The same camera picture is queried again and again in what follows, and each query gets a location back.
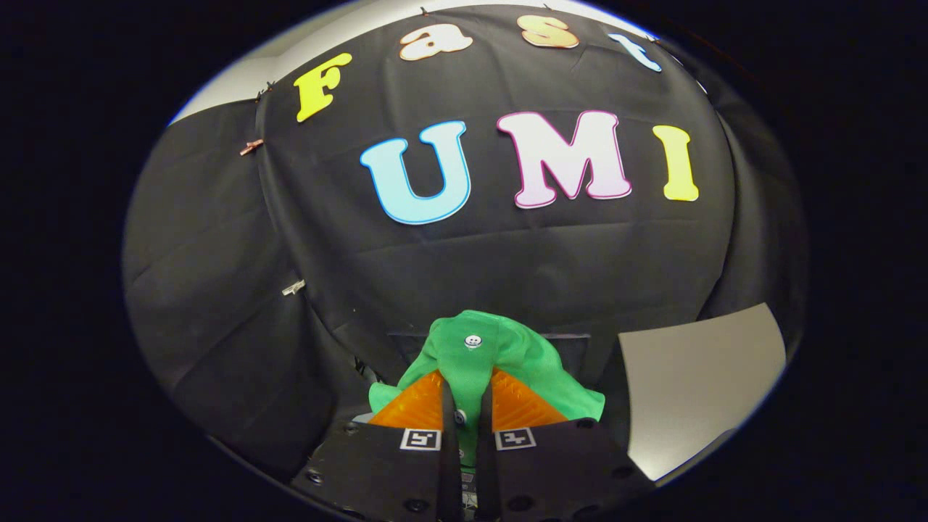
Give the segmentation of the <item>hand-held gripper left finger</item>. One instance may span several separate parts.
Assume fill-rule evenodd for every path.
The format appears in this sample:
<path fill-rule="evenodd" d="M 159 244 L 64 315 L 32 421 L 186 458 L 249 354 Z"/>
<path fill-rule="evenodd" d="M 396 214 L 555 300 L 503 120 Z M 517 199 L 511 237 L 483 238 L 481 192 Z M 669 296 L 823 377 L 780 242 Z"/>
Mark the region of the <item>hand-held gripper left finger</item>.
<path fill-rule="evenodd" d="M 460 443 L 447 380 L 431 371 L 367 423 L 338 424 L 289 485 L 349 521 L 460 521 Z"/>

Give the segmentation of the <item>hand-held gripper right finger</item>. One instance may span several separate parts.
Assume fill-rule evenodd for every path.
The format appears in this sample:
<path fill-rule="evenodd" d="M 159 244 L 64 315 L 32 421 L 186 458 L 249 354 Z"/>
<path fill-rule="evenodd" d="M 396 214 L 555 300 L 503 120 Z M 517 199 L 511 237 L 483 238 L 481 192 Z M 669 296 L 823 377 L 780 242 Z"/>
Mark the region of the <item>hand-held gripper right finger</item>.
<path fill-rule="evenodd" d="M 567 419 L 506 371 L 481 399 L 477 521 L 589 521 L 654 489 L 594 418 Z"/>

